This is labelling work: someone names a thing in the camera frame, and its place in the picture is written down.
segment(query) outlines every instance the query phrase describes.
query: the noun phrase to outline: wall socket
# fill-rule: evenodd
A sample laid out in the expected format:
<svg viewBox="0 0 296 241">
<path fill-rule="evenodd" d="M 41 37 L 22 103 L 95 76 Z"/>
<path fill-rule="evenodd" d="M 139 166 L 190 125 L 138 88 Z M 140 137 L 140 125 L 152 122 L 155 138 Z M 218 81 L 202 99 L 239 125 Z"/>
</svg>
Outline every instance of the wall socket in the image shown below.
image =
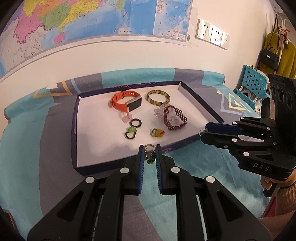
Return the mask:
<svg viewBox="0 0 296 241">
<path fill-rule="evenodd" d="M 212 24 L 202 19 L 198 20 L 196 38 L 209 42 L 211 41 L 212 31 L 213 31 Z"/>
<path fill-rule="evenodd" d="M 223 32 L 220 47 L 227 50 L 229 47 L 229 42 L 230 36 L 227 33 Z"/>
<path fill-rule="evenodd" d="M 213 26 L 213 31 L 212 31 L 212 36 L 211 36 L 211 43 L 215 44 L 217 46 L 221 45 L 221 41 L 222 41 L 222 34 L 223 31 L 219 28 L 217 28 L 216 26 Z"/>
</svg>

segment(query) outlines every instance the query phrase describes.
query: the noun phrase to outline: bed sheet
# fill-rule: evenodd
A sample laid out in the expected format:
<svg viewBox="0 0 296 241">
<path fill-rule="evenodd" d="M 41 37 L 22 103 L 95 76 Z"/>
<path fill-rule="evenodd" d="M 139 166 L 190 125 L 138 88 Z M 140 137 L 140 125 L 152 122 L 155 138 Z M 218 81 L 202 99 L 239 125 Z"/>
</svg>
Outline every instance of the bed sheet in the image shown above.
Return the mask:
<svg viewBox="0 0 296 241">
<path fill-rule="evenodd" d="M 21 235 L 29 230 L 84 177 L 71 162 L 71 124 L 77 94 L 137 83 L 183 81 L 225 121 L 258 117 L 224 86 L 224 75 L 188 69 L 132 69 L 79 77 L 41 89 L 4 110 L 9 124 L 0 141 L 0 205 L 10 211 Z M 269 199 L 258 175 L 240 170 L 227 150 L 200 141 L 166 153 L 192 175 L 215 176 L 255 216 Z M 106 177 L 113 170 L 95 177 Z M 128 196 L 124 207 L 123 240 L 176 240 L 176 206 L 158 191 L 156 168 L 145 165 L 142 194 Z"/>
</svg>

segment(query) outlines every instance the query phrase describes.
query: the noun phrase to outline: orange smartwatch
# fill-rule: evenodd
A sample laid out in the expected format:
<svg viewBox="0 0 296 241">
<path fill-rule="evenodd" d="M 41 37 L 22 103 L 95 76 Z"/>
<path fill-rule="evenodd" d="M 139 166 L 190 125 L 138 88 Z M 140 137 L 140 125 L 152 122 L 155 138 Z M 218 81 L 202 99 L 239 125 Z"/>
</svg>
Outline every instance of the orange smartwatch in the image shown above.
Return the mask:
<svg viewBox="0 0 296 241">
<path fill-rule="evenodd" d="M 127 97 L 127 96 L 132 96 L 134 97 L 133 99 L 125 102 L 124 104 L 120 104 L 117 101 Z M 140 107 L 142 105 L 142 97 L 139 93 L 135 91 L 122 91 L 119 93 L 116 93 L 113 95 L 113 97 L 110 100 L 110 107 L 114 107 L 117 110 L 121 110 L 123 112 L 127 112 L 127 108 L 129 108 L 129 112 Z"/>
</svg>

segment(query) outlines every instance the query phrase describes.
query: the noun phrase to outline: black ring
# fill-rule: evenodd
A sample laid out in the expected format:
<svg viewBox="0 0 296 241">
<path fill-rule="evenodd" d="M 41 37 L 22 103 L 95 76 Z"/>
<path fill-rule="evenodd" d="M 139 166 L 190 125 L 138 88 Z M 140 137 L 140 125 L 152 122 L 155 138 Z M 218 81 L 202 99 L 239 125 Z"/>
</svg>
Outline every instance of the black ring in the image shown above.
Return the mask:
<svg viewBox="0 0 296 241">
<path fill-rule="evenodd" d="M 129 136 L 127 135 L 128 133 L 129 133 L 129 132 L 124 133 L 124 135 L 125 135 L 125 137 L 126 137 L 127 139 L 132 140 L 132 139 L 134 139 L 134 138 L 136 137 L 136 133 L 135 133 L 135 132 L 133 133 L 133 136 L 132 136 L 132 137 L 129 137 Z"/>
<path fill-rule="evenodd" d="M 138 122 L 139 122 L 139 125 L 134 126 L 134 125 L 133 125 L 133 121 L 138 121 Z M 130 126 L 133 126 L 133 127 L 138 128 L 138 127 L 140 127 L 141 125 L 142 125 L 142 121 L 141 121 L 140 119 L 132 119 L 132 120 L 130 121 Z"/>
</svg>

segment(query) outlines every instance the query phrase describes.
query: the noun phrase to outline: person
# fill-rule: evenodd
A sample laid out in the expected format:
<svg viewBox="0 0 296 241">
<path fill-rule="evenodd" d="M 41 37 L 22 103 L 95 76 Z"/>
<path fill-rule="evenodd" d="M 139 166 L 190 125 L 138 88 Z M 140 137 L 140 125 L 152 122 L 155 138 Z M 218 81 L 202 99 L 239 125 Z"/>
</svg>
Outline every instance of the person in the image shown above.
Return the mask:
<svg viewBox="0 0 296 241">
<path fill-rule="evenodd" d="M 261 185 L 264 189 L 269 190 L 272 183 L 279 183 L 281 188 L 276 197 L 271 198 L 259 220 L 269 230 L 271 238 L 274 240 L 296 210 L 296 169 L 283 182 L 261 176 Z"/>
</svg>

